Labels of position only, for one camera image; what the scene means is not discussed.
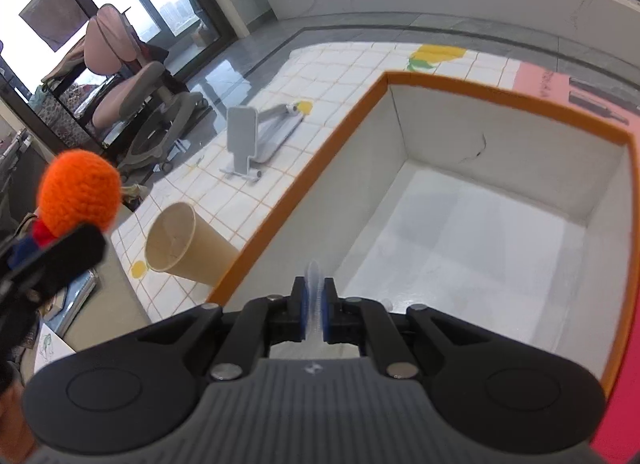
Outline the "person's left hand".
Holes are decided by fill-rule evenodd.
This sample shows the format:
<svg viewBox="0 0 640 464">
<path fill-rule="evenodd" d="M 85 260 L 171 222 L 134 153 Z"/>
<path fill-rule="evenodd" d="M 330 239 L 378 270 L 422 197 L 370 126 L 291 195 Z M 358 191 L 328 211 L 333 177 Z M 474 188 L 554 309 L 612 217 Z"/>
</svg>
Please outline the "person's left hand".
<svg viewBox="0 0 640 464">
<path fill-rule="evenodd" d="M 14 380 L 1 395 L 0 450 L 8 463 L 24 463 L 37 449 L 22 410 L 23 392 L 23 385 Z"/>
</svg>

